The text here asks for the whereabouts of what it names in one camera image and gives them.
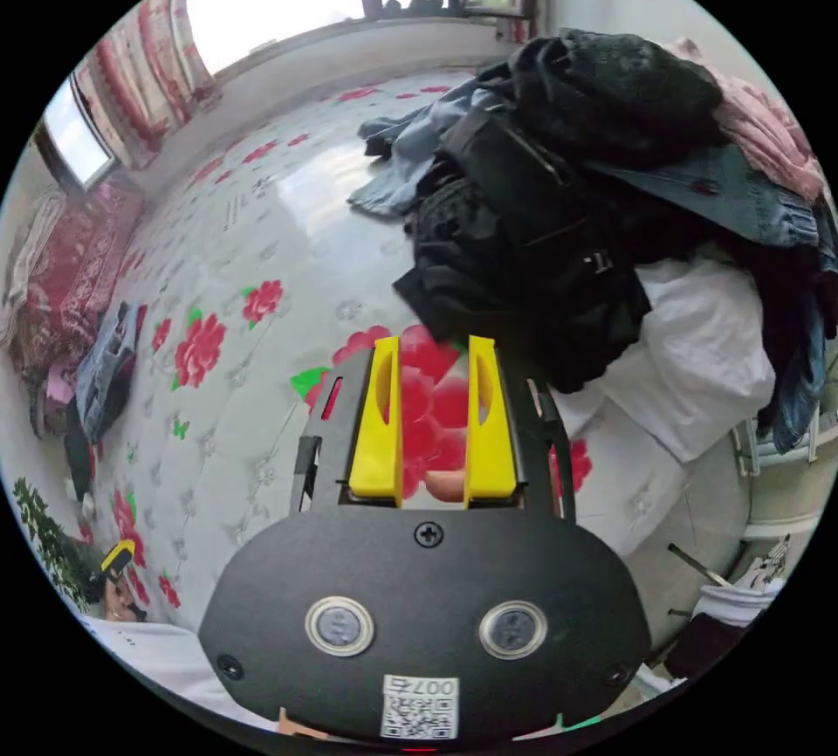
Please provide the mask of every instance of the red flower pattern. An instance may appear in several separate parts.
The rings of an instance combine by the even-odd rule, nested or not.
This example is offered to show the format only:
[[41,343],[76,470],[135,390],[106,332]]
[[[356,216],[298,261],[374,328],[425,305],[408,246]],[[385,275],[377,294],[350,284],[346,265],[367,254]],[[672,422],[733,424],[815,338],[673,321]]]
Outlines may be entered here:
[[163,343],[166,342],[168,338],[168,333],[172,330],[172,320],[171,318],[167,317],[162,323],[160,323],[157,328],[155,329],[155,336],[151,339],[151,348],[154,349],[155,354],[161,350],[163,347]]
[[145,545],[136,529],[134,509],[131,508],[131,504],[122,496],[119,489],[113,493],[113,519],[116,521],[116,527],[120,532],[120,539],[134,542],[134,562],[138,567],[145,567]]
[[122,267],[120,268],[119,278],[125,278],[128,275],[128,271],[134,266],[135,258],[137,258],[136,251],[131,252],[126,256],[125,261],[122,262]]
[[[353,334],[338,349],[332,363],[339,363],[376,340],[391,336],[384,326]],[[465,428],[468,423],[468,382],[449,375],[459,352],[438,346],[424,326],[410,326],[400,338],[402,372],[403,494],[410,498],[428,471],[456,471],[465,465]],[[313,409],[327,373],[307,393]]]
[[221,344],[226,332],[227,328],[214,313],[206,321],[199,317],[189,326],[175,350],[177,379],[182,387],[187,384],[195,388],[201,386],[204,376],[221,357]]
[[357,90],[349,90],[338,96],[338,101],[354,101],[355,99],[365,99],[368,95],[375,95],[381,90],[377,86],[362,86]]
[[172,582],[165,575],[161,575],[158,577],[157,583],[160,585],[160,590],[163,591],[163,595],[168,599],[168,603],[173,608],[179,608],[181,606],[181,600],[175,588],[172,587]]
[[79,531],[81,532],[81,539],[88,545],[93,545],[93,529],[87,523],[79,523]]
[[[570,467],[573,471],[574,494],[579,493],[582,483],[587,479],[588,474],[594,469],[587,454],[587,442],[584,439],[575,439],[570,444]],[[561,485],[558,480],[559,465],[556,462],[555,448],[550,449],[550,471],[553,474],[553,485],[555,486],[556,497],[561,497]]]
[[137,594],[137,598],[144,605],[148,605],[148,591],[146,590],[146,586],[140,581],[140,576],[137,575],[137,571],[133,567],[129,567],[127,574],[128,580],[131,582],[131,587],[134,588],[134,592]]
[[216,168],[220,168],[224,162],[223,156],[217,156],[214,160],[210,160],[203,168],[199,168],[193,175],[192,180],[189,182],[189,186],[194,186],[197,182],[201,180],[205,180],[207,177],[212,174]]
[[247,156],[244,157],[242,160],[243,164],[250,164],[251,162],[255,162],[256,160],[261,160],[263,156],[267,156],[276,146],[278,142],[275,139],[271,139],[270,142],[266,142],[264,145],[257,148],[255,151],[251,151]]
[[283,293],[282,282],[263,282],[248,294],[242,311],[244,318],[252,323],[261,322],[266,314],[276,312]]

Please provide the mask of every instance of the qr code sticker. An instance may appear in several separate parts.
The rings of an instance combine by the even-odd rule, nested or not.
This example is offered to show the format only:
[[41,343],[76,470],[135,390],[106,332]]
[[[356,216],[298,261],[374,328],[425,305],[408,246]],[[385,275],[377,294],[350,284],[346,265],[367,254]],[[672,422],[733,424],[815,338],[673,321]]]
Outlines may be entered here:
[[455,677],[384,678],[383,739],[455,739],[459,681]]

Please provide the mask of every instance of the screw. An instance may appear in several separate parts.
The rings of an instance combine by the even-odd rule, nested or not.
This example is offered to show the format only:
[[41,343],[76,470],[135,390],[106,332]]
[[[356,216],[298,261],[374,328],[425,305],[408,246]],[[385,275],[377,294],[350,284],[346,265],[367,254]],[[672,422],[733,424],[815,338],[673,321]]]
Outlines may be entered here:
[[352,657],[366,651],[375,634],[369,611],[345,596],[316,601],[308,609],[305,625],[313,645],[336,657]]
[[631,669],[625,663],[618,663],[606,676],[606,686],[623,686],[631,678]]
[[485,651],[498,660],[519,660],[545,641],[547,618],[529,601],[506,601],[483,617],[477,636]]
[[507,610],[491,624],[491,642],[503,651],[521,651],[535,637],[536,624],[531,614],[523,610]]
[[230,680],[241,680],[244,675],[242,664],[229,654],[219,654],[216,660],[218,670]]
[[318,617],[317,633],[329,645],[345,648],[361,636],[361,620],[347,608],[328,608]]
[[431,523],[430,521],[421,523],[416,527],[413,537],[419,546],[430,549],[443,542],[443,528],[438,523]]

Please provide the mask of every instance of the pile of clothes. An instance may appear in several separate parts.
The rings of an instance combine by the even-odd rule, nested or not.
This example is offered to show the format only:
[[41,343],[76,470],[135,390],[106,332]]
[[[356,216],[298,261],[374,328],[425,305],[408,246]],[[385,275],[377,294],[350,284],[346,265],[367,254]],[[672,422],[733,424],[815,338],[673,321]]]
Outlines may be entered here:
[[758,301],[759,428],[801,440],[838,326],[831,195],[786,109],[690,40],[564,29],[359,135],[387,162],[350,203],[408,218],[395,289],[437,340],[492,337],[577,393],[642,340],[644,267],[725,265]]
[[78,367],[66,358],[55,361],[32,390],[32,429],[39,438],[45,432],[63,437],[71,476],[67,493],[87,516],[94,511],[93,449],[126,407],[146,311],[120,302],[102,317],[93,348]]

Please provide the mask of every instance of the potted plant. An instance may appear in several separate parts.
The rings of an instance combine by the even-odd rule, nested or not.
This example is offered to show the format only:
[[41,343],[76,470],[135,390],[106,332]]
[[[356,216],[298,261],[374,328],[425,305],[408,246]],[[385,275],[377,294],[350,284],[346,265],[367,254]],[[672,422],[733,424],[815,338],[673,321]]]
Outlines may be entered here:
[[79,610],[87,611],[91,596],[86,582],[95,567],[95,556],[83,540],[72,538],[47,513],[47,505],[37,488],[21,478],[15,483],[12,496],[53,586]]

